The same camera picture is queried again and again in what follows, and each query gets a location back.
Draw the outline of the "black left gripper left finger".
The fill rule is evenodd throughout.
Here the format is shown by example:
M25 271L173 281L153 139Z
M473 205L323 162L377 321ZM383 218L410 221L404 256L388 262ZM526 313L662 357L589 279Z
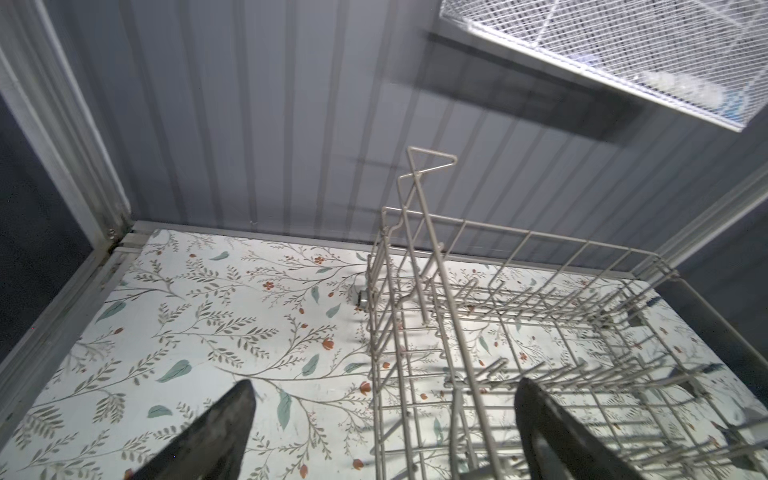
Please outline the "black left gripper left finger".
M241 380L165 448L134 479L236 479L240 475L257 400Z

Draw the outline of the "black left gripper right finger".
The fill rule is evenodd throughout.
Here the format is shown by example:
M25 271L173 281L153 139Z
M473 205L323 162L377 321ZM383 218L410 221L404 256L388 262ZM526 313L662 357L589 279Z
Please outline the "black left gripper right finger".
M641 477L533 380L521 379L514 408L533 479Z

